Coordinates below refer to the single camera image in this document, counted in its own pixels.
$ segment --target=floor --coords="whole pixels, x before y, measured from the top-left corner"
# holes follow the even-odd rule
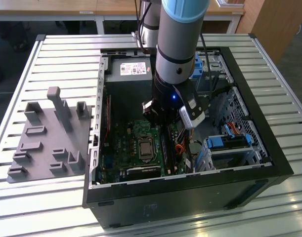
[[[29,30],[27,35],[31,48],[35,37],[38,34],[48,35],[66,35],[67,31],[62,24],[57,27],[54,22],[30,22],[25,23]],[[112,34],[131,31],[132,25],[124,22],[109,22],[105,26]],[[81,34],[96,34],[94,22],[87,22],[86,26],[81,26]],[[24,53],[15,53],[7,41],[0,39],[0,66],[4,72],[4,80],[0,83],[0,92],[9,92],[0,94],[0,123],[7,106],[11,100],[12,92],[15,90],[21,73],[24,69],[30,51]],[[278,69],[302,102],[302,29],[296,35],[285,52],[285,55],[277,64]]]

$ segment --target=metal slotted surface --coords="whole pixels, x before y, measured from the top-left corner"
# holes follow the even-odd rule
[[[0,236],[302,236],[302,106],[257,40],[248,35],[205,39],[207,46],[230,47],[294,176],[242,208],[110,230],[81,207],[84,176],[8,184],[27,102],[53,107],[46,90],[59,86],[69,106],[77,101],[94,106],[100,49],[135,47],[131,36],[47,36],[36,42],[0,127]]]

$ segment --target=black cable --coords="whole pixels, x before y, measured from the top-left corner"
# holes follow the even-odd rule
[[[194,140],[194,143],[198,143],[200,146],[202,146],[202,142],[198,140]]]
[[[136,0],[134,0],[134,4],[135,4],[135,13],[136,13],[136,26],[139,27],[139,16],[137,14],[137,4],[136,4]]]
[[[144,49],[143,44],[142,44],[142,40],[141,40],[141,27],[142,27],[142,25],[144,24],[145,16],[146,16],[147,12],[149,11],[151,5],[152,5],[152,3],[150,3],[150,4],[147,6],[147,8],[146,8],[146,10],[145,10],[145,12],[144,12],[144,14],[143,14],[141,20],[140,20],[139,26],[138,26],[138,28],[137,28],[138,37],[139,37],[139,42],[140,42],[140,47],[141,47],[141,49],[142,49],[142,51],[143,51],[144,54],[146,53],[146,50]]]
[[[200,35],[201,43],[204,47],[204,52],[206,55],[206,62],[207,62],[207,68],[208,68],[208,74],[209,74],[209,99],[211,100],[211,98],[212,98],[212,77],[211,77],[211,71],[210,71],[210,63],[209,63],[209,58],[208,58],[208,53],[207,53],[207,48],[206,48],[204,37],[202,36],[202,33],[200,33],[199,35]]]
[[[140,0],[140,7],[139,7],[139,19],[140,19],[140,16],[141,16],[141,7],[142,7],[142,1]]]

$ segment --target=red cable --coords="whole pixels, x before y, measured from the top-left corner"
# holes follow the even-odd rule
[[[107,132],[105,135],[105,139],[103,140],[103,143],[105,143],[106,138],[108,136],[108,132],[109,132],[109,97],[107,96]]]

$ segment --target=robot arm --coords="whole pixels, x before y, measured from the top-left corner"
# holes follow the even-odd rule
[[[186,129],[204,118],[202,105],[189,77],[209,0],[162,0],[153,99],[143,114],[155,124],[169,125],[177,115]]]

